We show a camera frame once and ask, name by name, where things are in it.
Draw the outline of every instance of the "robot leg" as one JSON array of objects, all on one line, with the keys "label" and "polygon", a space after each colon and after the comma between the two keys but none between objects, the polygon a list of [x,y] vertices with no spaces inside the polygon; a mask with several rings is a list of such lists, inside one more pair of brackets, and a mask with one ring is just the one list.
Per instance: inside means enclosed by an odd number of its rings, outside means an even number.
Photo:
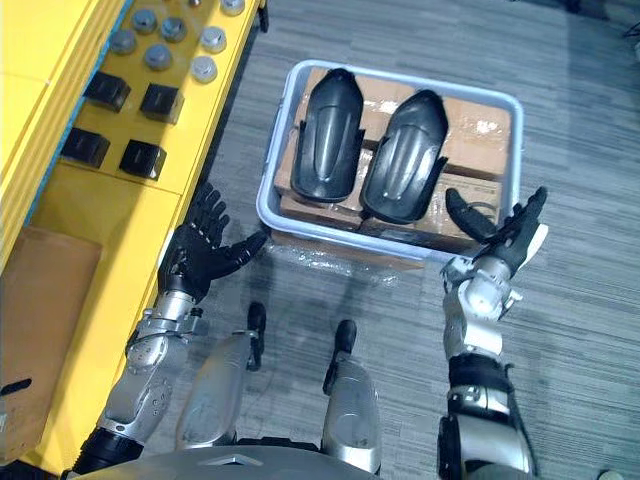
[{"label": "robot leg", "polygon": [[245,372],[260,367],[264,307],[249,309],[248,329],[214,348],[198,372],[176,430],[176,449],[230,445],[236,439]]},{"label": "robot leg", "polygon": [[377,393],[367,371],[351,356],[356,325],[343,320],[324,384],[330,395],[322,452],[370,473],[380,470],[381,439]]}]

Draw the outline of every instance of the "light blue plastic tray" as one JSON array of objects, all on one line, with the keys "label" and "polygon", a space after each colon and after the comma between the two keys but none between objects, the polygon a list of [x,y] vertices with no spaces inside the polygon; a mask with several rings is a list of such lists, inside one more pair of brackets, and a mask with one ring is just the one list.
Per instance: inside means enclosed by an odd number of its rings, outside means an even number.
[{"label": "light blue plastic tray", "polygon": [[258,216],[266,225],[275,230],[297,235],[302,238],[310,238],[412,260],[432,259],[445,262],[453,256],[453,254],[448,252],[417,247],[406,243],[394,242],[392,240],[369,237],[367,235],[339,230],[337,228],[327,227],[324,225],[316,225],[300,220],[294,220],[280,214],[280,194],[275,189],[273,181],[286,148],[285,136],[293,126],[296,109],[300,103],[307,84],[307,79],[309,78],[309,74],[313,67],[326,69],[346,68],[355,75],[365,75],[384,80],[406,83],[417,89],[430,89],[443,96],[458,97],[463,100],[502,108],[510,112],[511,139],[509,143],[507,169],[503,177],[501,216],[504,217],[509,214],[511,207],[518,201],[518,196],[520,194],[520,166],[522,162],[521,154],[524,113],[522,105],[520,105],[518,100],[510,95],[482,88],[440,82],[436,80],[429,80],[427,78],[413,77],[410,75],[400,75],[397,73],[371,70],[342,63],[326,62],[322,60],[305,60],[293,67],[287,76],[282,100],[276,114],[271,141],[267,150],[264,173],[262,175],[262,182],[260,184],[260,190],[258,191],[258,198],[256,200]]}]

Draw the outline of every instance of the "black curved shell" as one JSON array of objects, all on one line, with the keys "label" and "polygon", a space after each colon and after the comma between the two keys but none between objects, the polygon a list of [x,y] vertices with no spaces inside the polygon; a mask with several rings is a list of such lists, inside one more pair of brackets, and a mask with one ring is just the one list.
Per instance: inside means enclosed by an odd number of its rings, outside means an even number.
[{"label": "black curved shell", "polygon": [[311,92],[300,123],[291,188],[316,202],[334,203],[353,190],[364,131],[364,100],[351,72],[329,71]]},{"label": "black curved shell", "polygon": [[442,99],[431,90],[417,92],[398,107],[360,195],[370,214],[396,224],[424,216],[447,161],[440,149],[448,130]]}]

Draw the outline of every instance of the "robotic arm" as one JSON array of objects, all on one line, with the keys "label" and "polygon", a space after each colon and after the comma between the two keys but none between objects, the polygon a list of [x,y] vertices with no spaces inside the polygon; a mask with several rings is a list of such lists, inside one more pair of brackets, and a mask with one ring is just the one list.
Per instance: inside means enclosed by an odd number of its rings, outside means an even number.
[{"label": "robotic arm", "polygon": [[439,475],[525,479],[537,474],[533,449],[520,417],[508,365],[501,360],[498,320],[522,297],[510,284],[535,255],[548,228],[538,222],[544,188],[496,230],[456,190],[447,191],[447,210],[456,224],[486,247],[473,260],[457,257],[442,270],[449,361],[448,415],[440,421]]},{"label": "robotic arm", "polygon": [[188,356],[189,338],[206,335],[208,324],[196,305],[211,281],[248,263],[266,241],[259,231],[221,247],[229,223],[220,193],[201,188],[185,222],[171,239],[158,271],[158,299],[127,342],[124,371],[111,390],[96,428],[82,445],[73,472],[89,473],[140,456],[162,419],[173,384]]}]

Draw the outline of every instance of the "gray round knob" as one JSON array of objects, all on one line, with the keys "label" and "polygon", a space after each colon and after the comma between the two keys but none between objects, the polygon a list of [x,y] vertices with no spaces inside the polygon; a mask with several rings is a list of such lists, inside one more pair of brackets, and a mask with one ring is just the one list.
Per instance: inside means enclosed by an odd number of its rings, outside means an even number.
[{"label": "gray round knob", "polygon": [[187,26],[180,17],[169,17],[160,27],[163,38],[170,43],[181,42],[187,36]]},{"label": "gray round knob", "polygon": [[219,27],[207,27],[202,30],[200,44],[207,52],[219,53],[227,46],[227,37]]},{"label": "gray round knob", "polygon": [[230,17],[240,15],[244,10],[244,0],[222,0],[220,2],[220,8],[223,13]]},{"label": "gray round knob", "polygon": [[133,30],[118,30],[111,36],[111,51],[118,55],[129,55],[136,49],[136,35]]},{"label": "gray round knob", "polygon": [[200,83],[209,83],[218,75],[213,58],[200,56],[191,62],[191,75]]},{"label": "gray round knob", "polygon": [[131,17],[131,25],[133,25],[133,29],[136,32],[142,35],[148,35],[158,26],[156,14],[148,8],[137,10],[133,14],[133,17]]},{"label": "gray round knob", "polygon": [[171,52],[165,45],[156,43],[144,52],[144,62],[151,70],[166,70],[171,66]]}]

